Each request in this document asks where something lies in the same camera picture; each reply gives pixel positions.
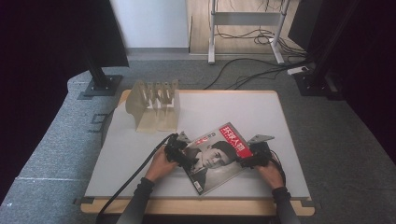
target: black sleeve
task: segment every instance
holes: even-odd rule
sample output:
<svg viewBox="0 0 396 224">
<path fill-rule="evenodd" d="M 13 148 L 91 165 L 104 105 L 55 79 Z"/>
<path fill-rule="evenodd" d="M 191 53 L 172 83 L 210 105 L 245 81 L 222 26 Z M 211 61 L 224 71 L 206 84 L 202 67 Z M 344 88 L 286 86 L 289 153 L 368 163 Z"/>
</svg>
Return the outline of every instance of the black sleeve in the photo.
<svg viewBox="0 0 396 224">
<path fill-rule="evenodd" d="M 117 224 L 140 224 L 145 215 L 146 206 L 149 201 L 149 195 L 152 192 L 154 183 L 142 177 L 141 183 L 137 185 L 134 191 L 134 197 L 128 203 Z"/>
<path fill-rule="evenodd" d="M 290 193 L 286 187 L 273 189 L 272 191 L 276 203 L 276 212 L 282 224 L 300 224 L 293 207 L 290 203 Z"/>
</svg>

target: red magazine title text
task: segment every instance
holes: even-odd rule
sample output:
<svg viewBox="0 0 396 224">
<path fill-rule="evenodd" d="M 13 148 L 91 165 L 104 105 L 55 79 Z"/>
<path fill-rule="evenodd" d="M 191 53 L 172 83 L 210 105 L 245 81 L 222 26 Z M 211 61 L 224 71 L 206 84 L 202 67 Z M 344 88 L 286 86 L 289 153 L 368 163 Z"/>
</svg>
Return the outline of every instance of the red magazine title text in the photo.
<svg viewBox="0 0 396 224">
<path fill-rule="evenodd" d="M 231 129 L 230 126 L 226 125 L 219 130 L 227 142 L 236 149 L 236 153 L 239 157 L 245 158 L 252 156 L 248 146 L 233 132 L 233 129 Z"/>
</svg>

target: black cable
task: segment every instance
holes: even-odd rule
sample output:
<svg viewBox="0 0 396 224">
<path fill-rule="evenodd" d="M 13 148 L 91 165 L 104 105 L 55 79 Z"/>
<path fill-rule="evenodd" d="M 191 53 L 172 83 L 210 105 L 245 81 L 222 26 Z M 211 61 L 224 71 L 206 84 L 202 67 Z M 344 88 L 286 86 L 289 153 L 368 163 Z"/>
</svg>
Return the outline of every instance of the black cable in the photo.
<svg viewBox="0 0 396 224">
<path fill-rule="evenodd" d="M 282 11 L 283 1 L 284 1 L 284 0 L 282 0 L 282 1 L 280 2 L 280 5 L 279 5 L 278 7 L 269 7 L 268 4 L 267 4 L 267 9 L 268 9 L 268 7 L 269 7 L 269 8 L 271 8 L 272 10 L 278 10 L 278 9 L 279 9 L 279 11 Z"/>
<path fill-rule="evenodd" d="M 210 88 L 211 86 L 213 86 L 213 84 L 216 83 L 216 81 L 220 78 L 221 73 L 224 71 L 224 69 L 225 69 L 230 63 L 233 63 L 233 62 L 236 62 L 236 61 L 242 61 L 242 60 L 251 60 L 251 61 L 256 61 L 256 62 L 261 62 L 261 63 L 267 63 L 267 64 L 270 64 L 270 65 L 272 65 L 272 66 L 279 66 L 279 67 L 284 66 L 284 65 L 282 65 L 282 64 L 268 63 L 268 62 L 266 62 L 266 61 L 262 61 L 262 60 L 258 60 L 258 59 L 249 59 L 249 58 L 233 59 L 233 60 L 230 60 L 229 62 L 227 62 L 226 64 L 224 64 L 224 66 L 221 68 L 221 70 L 220 70 L 218 76 L 215 78 L 215 80 L 212 81 L 209 85 L 207 85 L 207 86 L 204 88 L 204 90 L 207 90 L 208 88 Z"/>
<path fill-rule="evenodd" d="M 262 3 L 257 7 L 256 11 L 259 11 L 259 9 L 260 9 L 260 7 L 261 7 L 262 5 L 264 5 L 264 0 L 262 0 Z"/>
<path fill-rule="evenodd" d="M 276 169 L 279 171 L 280 175 L 282 176 L 282 180 L 283 180 L 283 185 L 286 186 L 286 175 L 285 172 L 283 171 L 282 165 L 280 164 L 280 162 L 272 159 L 272 158 L 268 158 L 269 161 L 271 161 L 274 166 L 276 167 Z"/>
<path fill-rule="evenodd" d="M 169 134 L 167 137 L 165 137 L 158 146 L 156 146 L 152 152 L 148 155 L 148 157 L 143 161 L 142 165 L 134 172 L 134 174 L 121 186 L 119 190 L 107 201 L 105 206 L 100 210 L 98 216 L 102 215 L 108 206 L 120 195 L 120 193 L 131 183 L 131 181 L 134 180 L 134 178 L 145 168 L 145 166 L 149 163 L 151 158 L 154 156 L 154 154 L 157 152 L 157 150 L 165 144 L 165 142 L 173 135 L 174 133 Z"/>
<path fill-rule="evenodd" d="M 274 79 L 276 79 L 276 76 L 277 76 L 280 72 L 285 71 L 285 70 L 286 70 L 286 69 L 278 69 L 278 70 L 275 70 L 275 71 L 265 71 L 265 72 L 258 73 L 258 74 L 252 75 L 252 76 L 247 76 L 247 78 L 245 78 L 244 80 L 242 80 L 242 84 L 237 84 L 237 82 L 236 82 L 235 84 L 229 86 L 226 90 L 230 89 L 232 86 L 236 86 L 236 87 L 234 88 L 234 90 L 238 90 L 242 85 L 248 83 L 248 82 L 249 82 L 251 79 L 253 79 L 253 78 L 266 78 L 266 79 L 272 79 L 272 80 L 274 80 Z M 260 77 L 261 75 L 267 75 L 267 74 L 270 74 L 270 73 L 273 73 L 273 72 L 277 72 L 277 73 L 275 74 L 274 77 Z"/>
<path fill-rule="evenodd" d="M 210 0 L 207 0 L 207 22 L 209 23 L 209 31 L 212 31 L 210 27 L 210 17 L 211 17 L 211 10 L 210 10 Z"/>
<path fill-rule="evenodd" d="M 265 12 L 268 10 L 268 6 L 269 6 L 269 4 L 270 4 L 270 0 L 267 0 L 267 5 L 265 6 Z"/>
<path fill-rule="evenodd" d="M 254 39 L 254 38 L 257 38 L 256 35 L 255 36 L 247 36 L 247 35 L 251 35 L 255 32 L 260 32 L 260 31 L 265 31 L 265 32 L 268 32 L 267 34 L 271 34 L 271 32 L 269 32 L 269 31 L 256 29 L 256 30 L 253 30 L 253 31 L 251 31 L 247 34 L 244 34 L 244 35 L 228 35 L 228 34 L 221 33 L 219 31 L 219 27 L 218 26 L 216 26 L 216 27 L 217 27 L 217 31 L 218 31 L 218 33 L 216 35 L 218 35 L 224 39 L 233 39 L 233 38 L 235 38 L 235 39 Z"/>
<path fill-rule="evenodd" d="M 231 2 L 232 0 L 230 0 L 230 6 L 233 9 L 233 11 L 236 11 L 235 8 L 233 7 L 233 3 Z"/>
<path fill-rule="evenodd" d="M 276 160 L 279 162 L 279 165 L 282 166 L 282 163 L 280 162 L 280 159 L 279 159 L 279 157 L 277 156 L 276 152 L 274 152 L 273 150 L 271 150 L 271 152 L 275 154 Z"/>
<path fill-rule="evenodd" d="M 302 57 L 306 57 L 307 53 L 305 52 L 305 50 L 303 49 L 296 49 L 296 48 L 292 48 L 290 47 L 286 41 L 283 38 L 279 38 L 278 40 L 278 44 L 279 46 L 288 54 L 291 55 L 298 55 L 298 56 L 302 56 Z"/>
<path fill-rule="evenodd" d="M 271 44 L 271 42 L 270 42 L 270 38 L 272 38 L 271 36 L 270 36 L 270 34 L 271 34 L 271 32 L 270 31 L 265 31 L 265 32 L 267 32 L 266 34 L 264 34 L 263 32 L 262 32 L 262 27 L 260 26 L 260 33 L 254 38 L 254 43 L 255 44 L 260 44 L 260 45 L 269 45 L 269 44 Z M 264 43 L 263 42 L 261 42 L 261 38 L 265 38 L 267 41 L 265 41 Z"/>
</svg>

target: table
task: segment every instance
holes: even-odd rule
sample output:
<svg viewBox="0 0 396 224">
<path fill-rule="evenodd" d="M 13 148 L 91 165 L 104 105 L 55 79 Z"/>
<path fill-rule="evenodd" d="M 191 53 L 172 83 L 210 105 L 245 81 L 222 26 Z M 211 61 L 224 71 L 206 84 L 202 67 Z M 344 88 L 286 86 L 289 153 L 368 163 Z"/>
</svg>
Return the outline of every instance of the table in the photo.
<svg viewBox="0 0 396 224">
<path fill-rule="evenodd" d="M 310 198 L 304 174 L 295 152 L 289 129 L 275 91 L 179 91 L 180 117 L 177 132 L 184 131 L 194 139 L 231 122 L 249 139 L 257 133 L 273 135 L 269 147 L 282 161 L 287 176 L 291 203 L 298 216 L 311 216 L 315 208 Z M 125 91 L 113 120 L 92 179 L 81 201 L 85 213 L 97 213 L 111 195 L 120 188 L 146 158 L 150 151 L 169 133 L 136 133 L 134 118 L 125 112 Z M 126 145 L 134 143 L 135 148 Z M 276 208 L 271 190 L 250 169 L 231 179 L 206 196 L 196 194 L 190 180 L 181 169 L 157 183 L 146 209 L 147 214 L 167 215 L 244 215 L 273 216 Z M 108 213 L 122 213 L 138 184 L 140 176 L 107 208 Z"/>
</svg>

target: gray carpet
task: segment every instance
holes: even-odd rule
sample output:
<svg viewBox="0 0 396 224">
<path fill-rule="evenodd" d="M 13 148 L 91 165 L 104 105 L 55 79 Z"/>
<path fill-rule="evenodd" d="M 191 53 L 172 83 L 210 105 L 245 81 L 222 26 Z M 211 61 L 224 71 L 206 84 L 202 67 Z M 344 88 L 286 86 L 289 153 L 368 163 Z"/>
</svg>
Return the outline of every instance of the gray carpet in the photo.
<svg viewBox="0 0 396 224">
<path fill-rule="evenodd" d="M 130 61 L 130 69 L 104 69 L 107 75 L 123 75 L 115 96 L 82 101 L 78 96 L 90 74 L 70 79 L 64 105 L 0 207 L 0 223 L 94 223 L 95 215 L 80 212 L 73 202 L 85 193 L 100 152 L 101 121 L 121 93 L 138 79 L 178 79 L 181 89 L 199 90 L 215 80 L 226 63 Z M 252 61 L 231 63 L 210 89 L 223 90 L 239 77 L 269 67 Z M 286 72 L 276 79 L 254 79 L 240 89 L 279 95 L 317 209 L 312 217 L 301 217 L 302 223 L 396 223 L 396 167 L 346 102 L 303 97 Z"/>
</svg>

